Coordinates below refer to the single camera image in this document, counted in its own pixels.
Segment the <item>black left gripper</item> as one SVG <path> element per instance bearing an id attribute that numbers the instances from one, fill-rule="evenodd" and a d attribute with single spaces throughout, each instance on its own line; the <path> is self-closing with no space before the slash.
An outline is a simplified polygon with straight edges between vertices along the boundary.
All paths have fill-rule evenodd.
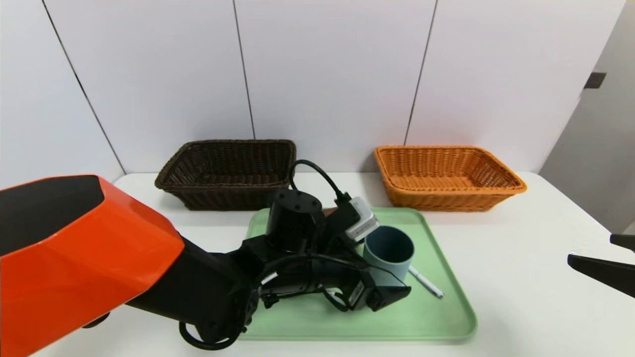
<path id="1" fill-rule="evenodd" d="M 311 278 L 316 292 L 340 311 L 363 309 L 376 312 L 406 298 L 410 286 L 376 286 L 370 267 L 361 260 L 313 258 Z"/>

